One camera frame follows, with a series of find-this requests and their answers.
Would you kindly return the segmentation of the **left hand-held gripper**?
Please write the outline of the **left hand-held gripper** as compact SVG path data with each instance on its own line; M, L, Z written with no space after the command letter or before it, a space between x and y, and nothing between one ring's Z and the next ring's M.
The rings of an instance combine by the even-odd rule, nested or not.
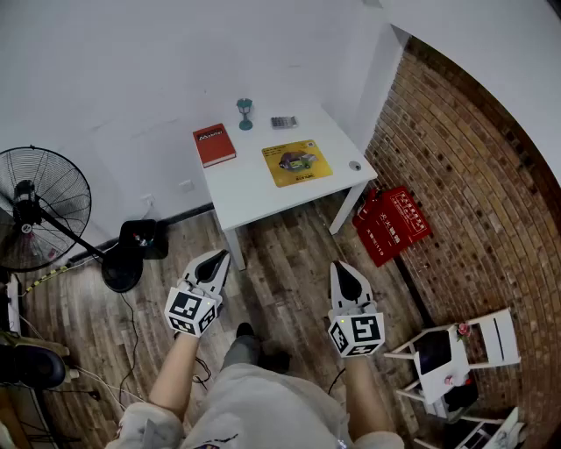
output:
M184 280L170 289L164 309L173 331L200 338L209 329L222 306L230 264L231 256L226 250L206 252L188 263Z

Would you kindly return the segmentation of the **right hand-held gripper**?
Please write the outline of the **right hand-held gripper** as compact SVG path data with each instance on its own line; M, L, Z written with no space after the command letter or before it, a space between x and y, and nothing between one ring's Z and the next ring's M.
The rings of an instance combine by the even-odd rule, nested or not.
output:
M332 308L342 309L344 300L358 305L330 316L328 335L341 358L372 355L385 343L384 317L372 299L369 281L356 268L338 260L331 262Z

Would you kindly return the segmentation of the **person's right forearm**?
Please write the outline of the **person's right forearm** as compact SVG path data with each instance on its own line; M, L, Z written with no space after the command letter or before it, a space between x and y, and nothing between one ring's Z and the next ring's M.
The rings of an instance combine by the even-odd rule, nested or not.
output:
M365 356L344 359L346 409L353 441L377 431L394 431Z

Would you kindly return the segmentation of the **person's left forearm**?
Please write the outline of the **person's left forearm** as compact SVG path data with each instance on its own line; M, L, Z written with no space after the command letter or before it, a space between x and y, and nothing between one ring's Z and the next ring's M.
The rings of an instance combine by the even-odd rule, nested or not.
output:
M180 333L164 360L149 395L149 403L183 420L188 409L199 339Z

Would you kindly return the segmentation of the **black bin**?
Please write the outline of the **black bin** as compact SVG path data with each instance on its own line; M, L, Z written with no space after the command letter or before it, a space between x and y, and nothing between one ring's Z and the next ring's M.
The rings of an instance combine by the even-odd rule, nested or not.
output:
M143 260L163 260L168 256L167 223L154 219L122 224L117 248Z

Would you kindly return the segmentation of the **red fire equipment box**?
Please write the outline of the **red fire equipment box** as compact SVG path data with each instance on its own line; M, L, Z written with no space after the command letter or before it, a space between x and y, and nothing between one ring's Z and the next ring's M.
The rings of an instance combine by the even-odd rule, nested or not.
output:
M376 267L432 233L405 187L370 190L352 224Z

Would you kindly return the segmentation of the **white table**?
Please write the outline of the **white table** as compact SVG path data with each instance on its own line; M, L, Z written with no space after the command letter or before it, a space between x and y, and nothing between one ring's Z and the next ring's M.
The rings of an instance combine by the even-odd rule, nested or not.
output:
M296 116L298 126L274 130L271 118L282 116ZM346 190L348 194L329 227L330 234L336 234L367 183L377 176L364 154L336 121L316 103L262 103L249 118L253 123L249 131L240 130L236 118L212 124L224 125L237 155L234 159L211 167L202 166L220 228L238 270L245 269L244 256L238 242L238 228ZM333 175L278 188L261 150L308 139L316 142ZM353 160L361 165L360 171L350 169L349 162Z

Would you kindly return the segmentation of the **person's grey trouser leg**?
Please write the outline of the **person's grey trouser leg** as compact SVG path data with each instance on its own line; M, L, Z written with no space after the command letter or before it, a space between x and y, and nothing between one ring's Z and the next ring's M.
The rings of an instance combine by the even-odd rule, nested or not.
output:
M231 344L224 356L221 370L237 364L249 364L258 366L261 357L261 342L254 335L242 335L237 337Z

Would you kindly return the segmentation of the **red hardcover book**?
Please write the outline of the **red hardcover book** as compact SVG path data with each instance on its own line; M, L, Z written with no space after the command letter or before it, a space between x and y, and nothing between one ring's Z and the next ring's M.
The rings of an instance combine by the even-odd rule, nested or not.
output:
M204 168L234 159L237 155L223 124L195 131L193 137Z

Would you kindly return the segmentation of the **person's white shirt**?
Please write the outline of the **person's white shirt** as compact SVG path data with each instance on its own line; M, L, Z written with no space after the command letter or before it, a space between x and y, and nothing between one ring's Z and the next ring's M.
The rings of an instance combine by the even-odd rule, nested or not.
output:
M106 449L404 449L376 431L352 440L342 406L310 381L249 364L217 377L190 431L168 410L134 403Z

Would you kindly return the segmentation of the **white chair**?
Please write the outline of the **white chair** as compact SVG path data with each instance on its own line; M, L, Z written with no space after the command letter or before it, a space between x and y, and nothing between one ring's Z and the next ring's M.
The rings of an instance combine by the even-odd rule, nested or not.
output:
M505 367L521 361L509 309L495 311L464 323L468 323L472 327L472 331L480 331L486 359L478 363L471 363L468 360L465 341L458 341L456 336L456 328L460 323L425 329L406 343L385 353L385 356L390 359L411 361L417 372L417 379L409 385L397 389L395 391L397 395L422 403L428 413L437 417L449 417L449 407L445 396L450 393L458 393L461 388L468 386L470 384L469 374L472 370ZM415 350L414 343L425 333L433 331L449 332L451 361L421 375L419 353Z

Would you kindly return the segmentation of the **small green lantern lamp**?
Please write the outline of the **small green lantern lamp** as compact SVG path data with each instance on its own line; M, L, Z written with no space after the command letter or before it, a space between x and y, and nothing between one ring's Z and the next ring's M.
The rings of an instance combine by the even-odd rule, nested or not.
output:
M252 100L249 98L240 98L237 101L239 113L242 115L242 120L239 122L239 129L242 131L249 131L253 127L253 123L249 118L252 109Z

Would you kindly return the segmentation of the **black standing fan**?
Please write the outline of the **black standing fan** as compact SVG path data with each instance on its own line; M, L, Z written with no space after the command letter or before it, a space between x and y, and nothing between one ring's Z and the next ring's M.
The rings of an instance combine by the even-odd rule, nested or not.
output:
M114 292L134 288L143 260L114 246L102 251L85 232L92 210L90 186L67 157L37 146L0 152L0 267L33 272L62 260L81 246L101 264L105 285Z

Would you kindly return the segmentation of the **white power strip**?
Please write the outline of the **white power strip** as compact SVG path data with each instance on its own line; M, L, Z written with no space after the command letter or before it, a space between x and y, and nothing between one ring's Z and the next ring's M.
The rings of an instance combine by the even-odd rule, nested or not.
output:
M10 279L6 286L6 295L8 297L7 310L10 331L20 335L19 282L14 274L10 275Z

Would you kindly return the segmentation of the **dark blue stool seat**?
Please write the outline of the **dark blue stool seat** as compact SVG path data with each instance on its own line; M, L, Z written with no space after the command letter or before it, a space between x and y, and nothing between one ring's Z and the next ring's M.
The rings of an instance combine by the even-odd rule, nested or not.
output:
M40 346L0 345L0 383L45 389L58 387L65 378L65 363L57 353Z

